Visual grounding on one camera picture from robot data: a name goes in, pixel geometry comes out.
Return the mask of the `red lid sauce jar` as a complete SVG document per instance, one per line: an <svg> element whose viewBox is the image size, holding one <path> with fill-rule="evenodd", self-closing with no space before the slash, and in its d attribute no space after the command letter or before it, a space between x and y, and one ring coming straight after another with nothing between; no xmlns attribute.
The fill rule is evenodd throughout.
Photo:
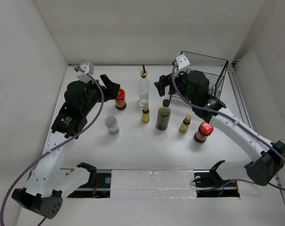
<svg viewBox="0 0 285 226"><path fill-rule="evenodd" d="M194 134L194 140L198 143L204 143L208 136L211 135L211 133L213 132L214 127L207 123L207 122L202 122L199 125L199 128L197 130L197 132Z"/></svg>
<svg viewBox="0 0 285 226"><path fill-rule="evenodd" d="M117 110L124 110L126 108L126 100L125 100L125 91L123 89L119 89L118 96L115 99L115 107Z"/></svg>

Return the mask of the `clear oil bottle gold spout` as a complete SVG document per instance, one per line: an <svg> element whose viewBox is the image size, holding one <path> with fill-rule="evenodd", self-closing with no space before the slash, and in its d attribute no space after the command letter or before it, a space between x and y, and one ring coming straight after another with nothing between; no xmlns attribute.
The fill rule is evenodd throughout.
<svg viewBox="0 0 285 226"><path fill-rule="evenodd" d="M138 81L139 105L143 106L144 104L149 103L149 81L147 78L147 70L144 65L142 65L140 76L141 78Z"/></svg>

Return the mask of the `dark sauce bottle black cap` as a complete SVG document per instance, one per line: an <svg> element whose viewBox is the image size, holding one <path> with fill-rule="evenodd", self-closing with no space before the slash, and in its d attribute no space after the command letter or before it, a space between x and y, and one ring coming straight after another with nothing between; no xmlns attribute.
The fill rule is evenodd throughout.
<svg viewBox="0 0 285 226"><path fill-rule="evenodd" d="M168 99L164 99L162 106L159 107L157 112L156 127L158 130L164 131L167 129L170 115L171 115L170 101Z"/></svg>

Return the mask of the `small yellow bottle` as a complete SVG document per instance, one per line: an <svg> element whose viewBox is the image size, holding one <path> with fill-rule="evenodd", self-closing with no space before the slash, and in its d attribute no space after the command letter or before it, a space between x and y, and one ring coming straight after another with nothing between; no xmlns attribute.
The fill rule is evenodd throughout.
<svg viewBox="0 0 285 226"><path fill-rule="evenodd" d="M148 123L149 122L149 104L144 104L143 105L141 120L144 123Z"/></svg>
<svg viewBox="0 0 285 226"><path fill-rule="evenodd" d="M181 126L179 128L179 131L181 133L187 133L189 125L191 123L191 119L192 119L191 115L188 114L188 115L185 116L185 118L184 118L184 120L183 120L183 122L182 122L182 124L181 124Z"/></svg>

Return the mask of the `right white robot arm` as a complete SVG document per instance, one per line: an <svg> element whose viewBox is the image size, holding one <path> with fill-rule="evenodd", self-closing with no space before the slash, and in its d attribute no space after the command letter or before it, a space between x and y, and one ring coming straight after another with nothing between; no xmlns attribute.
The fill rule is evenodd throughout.
<svg viewBox="0 0 285 226"><path fill-rule="evenodd" d="M209 85L200 71L162 75L155 82L160 96L164 96L165 88L169 87L171 94L177 93L191 105L196 116L239 145L252 160L245 165L248 177L255 184L266 186L285 164L285 144L282 141L274 143L241 122L222 101L209 94Z"/></svg>

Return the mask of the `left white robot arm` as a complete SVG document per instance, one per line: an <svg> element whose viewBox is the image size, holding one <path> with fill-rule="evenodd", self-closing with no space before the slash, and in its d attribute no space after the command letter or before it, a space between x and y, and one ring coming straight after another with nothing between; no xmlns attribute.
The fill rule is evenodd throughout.
<svg viewBox="0 0 285 226"><path fill-rule="evenodd" d="M73 81L64 93L65 102L55 118L42 159L23 188L16 188L12 199L23 208L47 219L54 218L62 207L63 199L78 187L96 183L96 167L81 162L61 182L57 181L64 158L79 136L91 125L87 116L92 108L117 98L120 85L102 74L103 85L95 79Z"/></svg>

